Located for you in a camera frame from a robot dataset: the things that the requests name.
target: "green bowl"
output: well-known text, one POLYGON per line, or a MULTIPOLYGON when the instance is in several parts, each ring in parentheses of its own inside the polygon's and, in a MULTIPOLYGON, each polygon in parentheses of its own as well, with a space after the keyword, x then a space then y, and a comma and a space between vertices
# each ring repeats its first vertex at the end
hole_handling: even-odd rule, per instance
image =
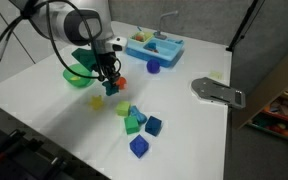
MULTIPOLYGON (((79 73, 84 76, 92 76, 92 72, 87 70, 82 64, 74 64, 69 66, 74 72, 79 73)), ((92 85, 95 82, 95 79, 88 79, 88 78, 82 78, 79 76, 75 76, 71 72, 69 72, 67 69, 63 72, 63 77, 73 86, 75 87, 88 87, 92 85)))

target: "blue plastic tray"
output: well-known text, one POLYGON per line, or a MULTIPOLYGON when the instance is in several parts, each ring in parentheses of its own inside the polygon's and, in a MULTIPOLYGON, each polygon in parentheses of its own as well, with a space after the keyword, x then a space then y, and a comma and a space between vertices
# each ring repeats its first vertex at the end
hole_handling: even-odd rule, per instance
POLYGON ((183 41, 177 41, 171 38, 160 40, 153 37, 146 43, 129 41, 126 53, 145 61, 155 59, 159 61, 163 67, 172 67, 180 58, 180 51, 183 45, 183 41))

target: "black cable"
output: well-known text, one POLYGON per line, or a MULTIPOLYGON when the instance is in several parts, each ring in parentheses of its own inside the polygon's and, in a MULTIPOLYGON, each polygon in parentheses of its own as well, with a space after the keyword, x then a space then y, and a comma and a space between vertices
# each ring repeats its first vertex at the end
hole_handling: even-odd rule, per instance
MULTIPOLYGON (((3 19, 3 21, 5 22, 5 24, 9 24, 6 19, 4 18, 3 14, 0 11, 0 16, 3 19)), ((32 58, 32 56, 30 55, 30 53, 28 53, 27 49, 25 48, 25 46, 23 45, 23 43, 20 41, 20 39, 17 37, 17 35, 14 33, 15 38, 17 39, 17 41, 20 43, 20 45, 22 46, 22 48, 24 49, 24 51, 26 52, 26 54, 28 55, 28 57, 31 59, 31 61, 36 64, 36 62, 34 61, 34 59, 32 58)))
POLYGON ((55 40, 54 40, 54 37, 53 37, 53 31, 52 31, 52 27, 51 27, 51 17, 50 17, 50 5, 49 5, 49 1, 46 1, 46 21, 47 21, 47 29, 48 29, 48 34, 49 34, 49 37, 50 37, 50 41, 51 41, 51 44, 52 44, 52 47, 54 49, 54 52, 57 56, 57 58, 59 59, 59 61, 62 63, 62 65, 72 74, 76 75, 76 76, 79 76, 79 77, 82 77, 82 78, 88 78, 88 79, 98 79, 99 77, 93 77, 93 76, 85 76, 85 75, 82 75, 82 74, 79 74, 79 73, 76 73, 75 71, 73 71, 63 60, 63 58, 61 57, 58 49, 57 49, 57 46, 56 46, 56 43, 55 43, 55 40))
POLYGON ((38 10, 38 9, 42 8, 44 5, 46 5, 46 18, 47 18, 47 26, 48 26, 48 33, 49 33, 49 36, 50 36, 50 41, 51 41, 51 44, 52 44, 53 49, 55 51, 55 54, 57 55, 57 57, 60 60, 60 62, 62 63, 62 65, 70 73, 72 73, 72 74, 74 74, 76 76, 79 76, 79 77, 82 77, 82 78, 98 79, 99 81, 104 81, 105 77, 102 75, 101 66, 100 66, 100 62, 99 62, 97 51, 95 49, 95 44, 94 44, 94 41, 93 41, 93 36, 92 36, 91 30, 90 30, 85 18, 81 14, 80 10, 73 3, 69 2, 69 1, 66 1, 66 0, 49 0, 49 1, 45 1, 45 2, 42 2, 42 3, 38 4, 36 6, 36 9, 38 10), (96 64, 97 64, 98 69, 99 69, 99 71, 98 71, 99 76, 98 77, 84 76, 82 74, 76 73, 64 62, 63 58, 61 57, 60 53, 58 52, 56 44, 55 44, 54 37, 53 37, 53 32, 52 32, 52 27, 51 27, 51 23, 50 23, 49 3, 53 3, 53 2, 64 2, 64 3, 69 4, 79 14, 81 19, 83 20, 83 23, 84 23, 84 25, 86 27, 86 30, 87 30, 88 35, 89 35, 90 43, 91 43, 91 45, 90 44, 88 44, 88 45, 92 47, 92 50, 93 50, 94 56, 95 56, 95 60, 96 60, 96 64))
POLYGON ((118 70, 116 72, 119 73, 121 68, 122 68, 122 63, 121 63, 121 61, 118 58, 116 58, 116 61, 119 63, 119 67, 118 67, 118 70))
POLYGON ((257 15, 259 14, 259 12, 261 11, 264 3, 265 3, 266 0, 263 0, 262 4, 260 5, 260 7, 258 8, 254 18, 252 19, 251 23, 249 24, 249 26, 247 27, 247 29, 245 30, 245 32, 243 33, 243 35, 240 36, 239 40, 234 44, 234 47, 243 39, 245 39, 245 36, 246 36, 246 33, 248 32, 248 30, 250 30, 251 26, 253 25, 257 15))
POLYGON ((13 20, 13 21, 11 22, 11 24, 9 24, 9 25, 4 29, 4 31, 3 31, 2 34, 0 35, 0 43, 1 43, 1 41, 3 40, 4 36, 6 35, 6 33, 8 33, 8 32, 10 31, 10 29, 13 28, 14 25, 17 25, 19 22, 21 22, 22 19, 23 19, 23 18, 22 18, 21 16, 18 17, 18 18, 16 18, 15 20, 13 20))
POLYGON ((6 36, 6 39, 5 39, 5 42, 4 42, 4 46, 3 46, 3 49, 1 50, 1 54, 0 54, 0 63, 3 59, 3 56, 4 56, 4 53, 5 53, 5 50, 6 50, 6 47, 7 47, 7 44, 8 44, 8 41, 14 31, 14 29, 16 28, 16 26, 18 25, 20 21, 18 21, 15 25, 13 25, 13 27, 9 30, 7 36, 6 36))
POLYGON ((264 5, 265 1, 266 1, 266 0, 263 0, 263 2, 262 2, 262 4, 261 4, 261 6, 258 8, 258 11, 256 12, 256 14, 255 14, 254 18, 252 19, 252 21, 251 21, 250 25, 247 27, 246 31, 244 32, 244 35, 242 35, 242 36, 244 36, 244 37, 245 37, 245 34, 248 32, 248 30, 249 30, 249 29, 251 28, 251 26, 253 25, 253 22, 255 21, 255 19, 256 19, 256 17, 257 17, 257 15, 258 15, 258 14, 259 14, 259 12, 261 11, 261 9, 262 9, 262 7, 263 7, 263 5, 264 5))

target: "colorful toys on shelf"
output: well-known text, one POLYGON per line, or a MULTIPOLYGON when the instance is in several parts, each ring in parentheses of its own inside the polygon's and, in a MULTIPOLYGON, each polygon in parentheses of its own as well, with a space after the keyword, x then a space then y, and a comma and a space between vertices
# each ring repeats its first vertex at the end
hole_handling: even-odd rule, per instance
POLYGON ((125 129, 127 134, 133 134, 140 131, 140 126, 137 122, 136 117, 129 116, 124 118, 125 129))
POLYGON ((94 110, 99 110, 104 106, 102 96, 92 96, 92 100, 89 104, 94 110))
POLYGON ((157 136, 162 128, 162 121, 151 116, 146 125, 145 131, 153 136, 157 136))
POLYGON ((275 101, 273 101, 264 110, 271 112, 271 113, 276 113, 276 114, 280 114, 282 116, 288 117, 288 100, 283 99, 283 98, 278 98, 275 101))
POLYGON ((129 109, 131 104, 127 101, 121 101, 115 108, 115 112, 119 116, 127 117, 129 115, 129 109))
POLYGON ((138 135, 131 143, 130 148, 133 153, 141 158, 149 148, 148 142, 141 136, 138 135))
POLYGON ((278 134, 281 134, 283 136, 288 137, 288 129, 286 129, 286 125, 283 123, 278 123, 278 124, 273 125, 273 126, 266 126, 265 128, 268 130, 271 130, 273 132, 276 132, 278 134))
POLYGON ((132 106, 130 108, 130 113, 131 113, 131 116, 134 116, 136 117, 137 121, 139 124, 144 124, 146 121, 147 121, 147 117, 142 114, 136 106, 132 106))

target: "floor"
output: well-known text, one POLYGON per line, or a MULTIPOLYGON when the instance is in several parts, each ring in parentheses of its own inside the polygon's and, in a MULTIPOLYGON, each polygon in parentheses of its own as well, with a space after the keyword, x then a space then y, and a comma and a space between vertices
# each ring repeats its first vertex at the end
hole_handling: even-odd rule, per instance
POLYGON ((288 180, 288 141, 228 124, 225 180, 288 180))

